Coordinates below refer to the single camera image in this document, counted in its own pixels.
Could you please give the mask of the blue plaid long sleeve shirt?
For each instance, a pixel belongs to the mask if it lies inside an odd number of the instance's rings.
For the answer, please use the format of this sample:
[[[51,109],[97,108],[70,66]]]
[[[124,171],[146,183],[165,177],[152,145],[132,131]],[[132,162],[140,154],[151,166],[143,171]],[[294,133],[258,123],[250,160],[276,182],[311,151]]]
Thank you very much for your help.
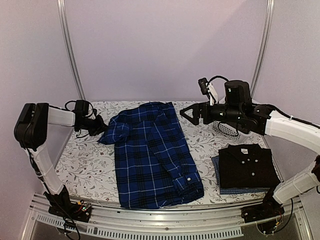
[[[113,145],[119,203],[159,209],[204,196],[204,186],[173,103],[148,102],[121,111],[99,139]]]

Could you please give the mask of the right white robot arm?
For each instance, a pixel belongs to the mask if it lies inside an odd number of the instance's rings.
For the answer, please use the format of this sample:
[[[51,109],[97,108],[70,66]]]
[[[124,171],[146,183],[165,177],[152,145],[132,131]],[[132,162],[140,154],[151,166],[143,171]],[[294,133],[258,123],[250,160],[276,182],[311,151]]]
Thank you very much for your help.
[[[234,123],[250,132],[283,139],[319,154],[319,125],[288,115],[274,105],[253,103],[247,82],[226,80],[224,103],[219,103],[210,80],[201,78],[198,85],[208,101],[194,103],[179,112],[193,125],[198,125],[200,121],[205,125],[213,122]]]

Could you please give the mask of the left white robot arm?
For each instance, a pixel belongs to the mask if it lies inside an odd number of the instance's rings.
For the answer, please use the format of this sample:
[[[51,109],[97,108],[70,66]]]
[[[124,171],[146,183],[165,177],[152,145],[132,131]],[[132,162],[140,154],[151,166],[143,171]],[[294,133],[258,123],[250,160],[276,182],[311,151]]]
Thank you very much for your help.
[[[46,102],[26,103],[14,127],[14,137],[29,157],[36,176],[51,196],[62,194],[65,186],[54,170],[47,148],[48,125],[87,131],[97,136],[108,129],[101,115],[86,100],[68,101],[64,108]]]

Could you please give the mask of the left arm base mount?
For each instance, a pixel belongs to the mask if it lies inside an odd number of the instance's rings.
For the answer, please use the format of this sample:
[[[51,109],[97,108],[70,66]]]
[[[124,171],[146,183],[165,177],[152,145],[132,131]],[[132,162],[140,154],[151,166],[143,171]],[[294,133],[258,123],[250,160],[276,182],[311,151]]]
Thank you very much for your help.
[[[92,213],[92,207],[88,202],[71,202],[69,192],[64,185],[59,194],[50,194],[44,192],[45,197],[49,201],[50,207],[48,212],[52,215],[68,218],[75,221],[88,223]]]

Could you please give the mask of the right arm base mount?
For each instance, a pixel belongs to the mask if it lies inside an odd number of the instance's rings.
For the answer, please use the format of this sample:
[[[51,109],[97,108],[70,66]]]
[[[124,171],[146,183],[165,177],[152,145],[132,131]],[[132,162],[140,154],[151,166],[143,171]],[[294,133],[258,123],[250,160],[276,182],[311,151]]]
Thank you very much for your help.
[[[283,205],[273,198],[272,188],[266,193],[262,203],[241,209],[241,217],[245,223],[280,217],[279,220],[274,219],[271,222],[263,222],[256,225],[259,232],[264,235],[271,235],[276,232],[284,213]]]

